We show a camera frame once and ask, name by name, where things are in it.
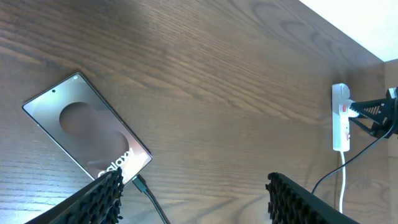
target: white power cord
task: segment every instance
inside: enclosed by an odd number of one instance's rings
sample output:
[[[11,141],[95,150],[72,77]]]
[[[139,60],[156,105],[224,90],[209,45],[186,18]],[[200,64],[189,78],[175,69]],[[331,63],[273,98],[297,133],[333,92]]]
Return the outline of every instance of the white power cord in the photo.
[[[344,152],[340,151],[340,155],[341,155],[341,164],[345,164],[345,158],[344,158]],[[341,214],[343,214],[343,197],[344,197],[344,191],[346,188],[346,167],[343,167],[343,181],[341,183],[341,192],[340,192],[340,202],[338,205],[339,211]]]

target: black cable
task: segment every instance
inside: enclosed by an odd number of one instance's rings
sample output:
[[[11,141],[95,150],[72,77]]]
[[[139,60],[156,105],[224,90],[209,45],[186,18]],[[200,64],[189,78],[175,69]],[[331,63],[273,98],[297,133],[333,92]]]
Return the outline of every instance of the black cable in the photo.
[[[145,179],[138,174],[137,177],[132,180],[132,182],[140,192],[143,192],[146,196],[148,196],[149,200],[151,200],[151,202],[154,204],[154,207],[156,208],[157,213],[160,215],[163,223],[170,224],[170,221],[167,218],[166,214],[163,212],[162,207],[157,202],[155,195],[149,190]]]
[[[386,132],[383,136],[381,136],[380,138],[376,139],[375,141],[373,141],[370,145],[366,146],[366,148],[364,148],[361,152],[359,152],[356,156],[354,156],[352,159],[350,159],[349,161],[347,161],[346,163],[344,163],[343,165],[341,165],[339,168],[331,171],[330,173],[328,173],[327,175],[325,175],[324,177],[322,177],[317,184],[315,184],[314,188],[312,189],[311,194],[315,193],[315,190],[317,189],[318,185],[328,176],[334,174],[335,172],[339,171],[341,168],[347,166],[347,164],[349,164],[350,162],[352,162],[354,159],[356,159],[358,156],[360,156],[363,152],[365,152],[366,150],[368,150],[369,148],[371,148],[372,146],[374,146],[376,143],[378,143],[380,140],[384,139],[388,134],[391,133],[391,131],[394,129],[394,127],[396,126],[396,119],[397,119],[397,100],[398,98],[396,98],[395,103],[394,103],[394,119],[392,120],[392,124],[390,129],[388,130],[388,132]]]

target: brand logo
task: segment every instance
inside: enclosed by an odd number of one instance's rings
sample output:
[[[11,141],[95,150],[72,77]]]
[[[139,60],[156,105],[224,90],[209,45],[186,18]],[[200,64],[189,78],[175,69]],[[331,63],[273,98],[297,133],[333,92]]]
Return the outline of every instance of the brand logo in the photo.
[[[98,177],[101,177],[105,172],[112,171],[112,170],[117,170],[118,167],[123,166],[125,162],[127,162],[131,156],[134,156],[134,152],[132,151],[132,148],[130,148],[127,152],[124,153],[119,159],[116,159],[115,162],[111,162],[111,165],[106,169],[106,171],[101,171],[98,174]]]

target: wooden table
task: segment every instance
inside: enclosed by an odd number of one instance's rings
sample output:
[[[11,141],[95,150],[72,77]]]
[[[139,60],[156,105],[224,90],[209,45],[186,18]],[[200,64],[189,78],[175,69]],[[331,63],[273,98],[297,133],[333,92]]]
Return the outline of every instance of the wooden table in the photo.
[[[172,223],[267,223],[270,172],[311,190],[339,163],[331,85],[384,95],[382,62],[301,2],[0,2],[0,217],[22,223],[90,182],[21,110],[81,70],[154,155]],[[347,158],[373,139],[353,127]],[[389,222],[386,144],[347,167],[344,212]],[[340,175],[317,196],[337,207]],[[123,223],[160,223],[126,187]]]

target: white power strip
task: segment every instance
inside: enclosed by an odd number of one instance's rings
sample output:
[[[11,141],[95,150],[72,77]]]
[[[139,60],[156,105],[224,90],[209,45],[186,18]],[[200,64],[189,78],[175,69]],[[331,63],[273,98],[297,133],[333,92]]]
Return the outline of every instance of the white power strip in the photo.
[[[331,86],[331,110],[333,123],[333,150],[349,151],[349,120],[359,114],[350,109],[354,101],[349,99],[349,88],[344,83]]]

